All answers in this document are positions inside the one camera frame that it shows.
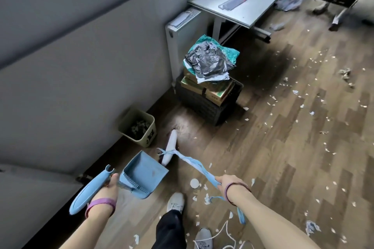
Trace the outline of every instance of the bracelet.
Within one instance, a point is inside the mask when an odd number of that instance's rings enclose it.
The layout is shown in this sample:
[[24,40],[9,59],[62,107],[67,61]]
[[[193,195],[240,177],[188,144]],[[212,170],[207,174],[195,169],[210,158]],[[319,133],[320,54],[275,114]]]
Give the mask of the bracelet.
[[85,213],[85,216],[86,218],[88,218],[88,212],[90,211],[90,209],[93,207],[93,206],[96,206],[98,204],[108,204],[108,205],[111,205],[113,207],[113,211],[112,213],[110,214],[110,216],[112,216],[116,210],[116,202],[115,200],[113,199],[110,199],[110,198],[100,198],[100,199],[96,199],[94,201],[92,201],[88,206],[87,206],[87,209],[86,209],[86,213]]
[[228,185],[226,186],[226,188],[225,188],[225,199],[226,199],[230,204],[236,206],[236,205],[235,205],[234,203],[232,203],[232,202],[228,199],[228,197],[227,197],[227,190],[228,190],[229,187],[232,186],[232,185],[241,185],[241,186],[244,186],[244,187],[245,187],[249,192],[252,192],[252,191],[250,190],[250,188],[248,187],[248,185],[246,185],[246,184],[243,183],[243,182],[231,182],[230,184],[228,184]]

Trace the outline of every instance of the plastic crate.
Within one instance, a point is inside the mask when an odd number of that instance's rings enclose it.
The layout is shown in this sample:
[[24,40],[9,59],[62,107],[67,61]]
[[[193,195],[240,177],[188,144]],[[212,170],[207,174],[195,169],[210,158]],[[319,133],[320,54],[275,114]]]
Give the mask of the plastic crate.
[[194,110],[198,115],[213,125],[221,124],[228,118],[235,109],[236,100],[243,89],[243,84],[235,81],[235,86],[232,88],[231,92],[227,95],[222,105],[218,106],[206,99],[204,95],[199,95],[182,87],[181,80],[183,77],[184,75],[182,74],[176,79],[176,96],[185,106]]

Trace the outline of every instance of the wastebasket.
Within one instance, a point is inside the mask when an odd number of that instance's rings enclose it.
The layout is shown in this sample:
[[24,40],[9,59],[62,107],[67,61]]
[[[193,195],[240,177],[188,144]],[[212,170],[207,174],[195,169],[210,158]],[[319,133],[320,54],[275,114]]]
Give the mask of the wastebasket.
[[[144,120],[150,124],[147,131],[144,133],[141,139],[136,140],[135,138],[131,137],[129,131],[131,130],[131,126],[136,124],[138,120]],[[147,148],[153,138],[156,136],[156,124],[154,123],[154,117],[150,114],[147,114],[144,111],[138,110],[135,107],[131,107],[130,110],[125,114],[123,119],[120,121],[118,125],[118,131],[125,137],[129,138],[134,143]]]

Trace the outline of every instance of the person's right hand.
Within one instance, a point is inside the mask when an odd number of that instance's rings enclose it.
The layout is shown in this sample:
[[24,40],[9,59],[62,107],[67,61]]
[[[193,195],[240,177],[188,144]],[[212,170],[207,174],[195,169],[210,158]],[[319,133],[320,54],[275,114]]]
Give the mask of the person's right hand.
[[[225,189],[226,189],[227,185],[229,185],[230,183],[240,182],[240,183],[244,183],[245,185],[247,185],[243,180],[236,177],[235,175],[225,174],[225,175],[222,175],[222,176],[216,176],[215,180],[217,180],[219,183],[221,183],[221,185],[218,185],[218,190],[221,191],[223,197],[225,197]],[[232,203],[235,203],[234,200],[235,200],[235,197],[236,197],[236,193],[241,192],[241,191],[248,191],[248,190],[242,185],[238,185],[238,184],[231,185],[227,190],[227,198]]]

